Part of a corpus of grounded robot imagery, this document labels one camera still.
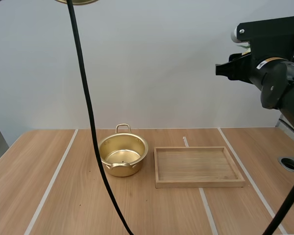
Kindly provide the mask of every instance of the aluminum pot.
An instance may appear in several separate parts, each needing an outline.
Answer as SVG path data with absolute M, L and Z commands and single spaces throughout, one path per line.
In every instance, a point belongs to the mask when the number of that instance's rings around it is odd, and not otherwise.
M 128 133 L 119 133 L 120 126 L 127 126 Z M 125 177 L 135 174 L 142 168 L 148 144 L 144 138 L 132 134 L 128 124 L 119 124 L 114 135 L 99 143 L 99 152 L 106 172 Z

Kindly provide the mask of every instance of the wooden table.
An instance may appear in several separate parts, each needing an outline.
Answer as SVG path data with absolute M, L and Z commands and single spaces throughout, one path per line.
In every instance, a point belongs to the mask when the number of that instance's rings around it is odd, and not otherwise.
M 97 130 L 102 139 L 114 130 Z M 133 130 L 149 144 L 135 175 L 107 175 L 136 235 L 260 235 L 294 184 L 277 128 Z M 226 146 L 244 188 L 155 188 L 155 146 Z M 294 234 L 294 205 L 275 234 Z M 103 185 L 89 130 L 34 130 L 0 159 L 0 234 L 127 234 Z

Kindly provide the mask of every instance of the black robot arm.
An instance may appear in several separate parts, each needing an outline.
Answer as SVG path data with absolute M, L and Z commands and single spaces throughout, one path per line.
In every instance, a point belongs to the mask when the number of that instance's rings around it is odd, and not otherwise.
M 251 52 L 232 54 L 216 65 L 216 75 L 254 84 L 266 109 L 279 109 L 294 127 L 294 17 L 241 23 L 233 41 Z

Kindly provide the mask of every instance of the white stripe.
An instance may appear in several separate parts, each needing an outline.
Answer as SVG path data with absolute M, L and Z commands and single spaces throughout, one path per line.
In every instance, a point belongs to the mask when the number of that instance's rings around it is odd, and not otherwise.
M 230 148 L 230 150 L 232 151 L 235 159 L 237 160 L 237 162 L 239 163 L 239 165 L 241 166 L 242 170 L 244 171 L 246 177 L 248 178 L 248 180 L 250 181 L 251 185 L 254 187 L 256 193 L 258 194 L 260 200 L 263 202 L 263 204 L 265 205 L 266 209 L 268 210 L 269 214 L 271 215 L 272 218 L 275 217 L 275 213 L 273 212 L 273 210 L 271 209 L 271 207 L 269 206 L 268 202 L 265 200 L 265 197 L 263 196 L 263 194 L 260 192 L 259 188 L 257 187 L 257 185 L 255 184 L 255 182 L 253 181 L 252 177 L 250 176 L 249 172 L 246 170 L 245 166 L 243 165 L 241 159 L 239 158 L 239 156 L 236 154 L 236 152 L 234 151 L 232 145 L 230 144 L 230 142 L 227 140 L 227 138 L 225 137 L 224 133 L 222 132 L 222 130 L 218 127 L 218 130 L 221 134 L 221 136 L 223 137 L 224 141 L 226 142 L 227 146 Z M 286 230 L 284 229 L 284 227 L 282 226 L 282 224 L 279 225 L 279 229 L 281 231 L 282 234 L 288 234 L 286 232 Z
M 183 140 L 184 140 L 185 147 L 189 147 L 187 139 L 186 139 L 185 136 L 183 136 Z M 209 221 L 209 224 L 210 224 L 212 234 L 213 235 L 218 235 L 216 224 L 215 224 L 214 218 L 212 217 L 211 210 L 210 210 L 210 207 L 209 207 L 209 204 L 208 204 L 204 189 L 199 188 L 199 192 L 200 192 L 200 196 L 201 196 L 202 202 L 203 202 L 205 210 L 206 210 L 206 214 L 207 214 L 207 217 L 208 217 L 208 221 Z
M 188 142 L 187 142 L 187 139 L 186 139 L 185 136 L 183 136 L 183 140 L 184 140 L 185 147 L 189 147 Z
M 61 169 L 61 166 L 62 166 L 65 158 L 67 157 L 67 154 L 68 154 L 68 152 L 69 152 L 69 150 L 70 150 L 70 148 L 71 148 L 71 146 L 73 144 L 73 141 L 75 139 L 75 136 L 77 135 L 77 132 L 78 132 L 78 129 L 75 130 L 75 132 L 74 132 L 74 134 L 73 134 L 73 136 L 71 138 L 71 141 L 70 141 L 67 149 L 65 150 L 65 152 L 64 152 L 64 154 L 63 154 L 63 156 L 61 158 L 61 161 L 59 162 L 59 165 L 58 165 L 57 169 L 55 170 L 55 172 L 53 174 L 53 177 L 51 178 L 50 183 L 49 183 L 49 185 L 48 185 L 48 187 L 47 187 L 47 189 L 45 191 L 45 194 L 44 194 L 43 198 L 41 199 L 41 201 L 40 201 L 40 203 L 39 203 L 39 205 L 37 207 L 37 210 L 36 210 L 35 214 L 33 215 L 33 217 L 31 219 L 31 221 L 30 221 L 30 223 L 29 223 L 29 225 L 28 225 L 28 227 L 27 227 L 24 235 L 29 235 L 30 234 L 30 231 L 32 230 L 32 228 L 33 228 L 33 226 L 34 226 L 34 224 L 36 222 L 36 219 L 39 216 L 39 213 L 40 213 L 40 211 L 41 211 L 41 209 L 42 209 L 42 207 L 43 207 L 43 205 L 44 205 L 44 203 L 45 203 L 45 201 L 46 201 L 46 199 L 48 197 L 48 194 L 50 193 L 50 190 L 52 188 L 52 185 L 53 185 L 55 179 L 58 176 L 58 173 L 59 173 L 59 171 Z

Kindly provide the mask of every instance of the circular hole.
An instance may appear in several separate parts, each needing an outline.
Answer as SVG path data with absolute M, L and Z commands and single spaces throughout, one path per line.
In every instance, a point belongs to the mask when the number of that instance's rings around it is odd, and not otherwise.
M 291 170 L 294 170 L 294 160 L 293 159 L 290 159 L 290 158 L 282 158 L 281 159 L 281 163 L 285 167 L 287 167 L 287 168 L 289 168 Z

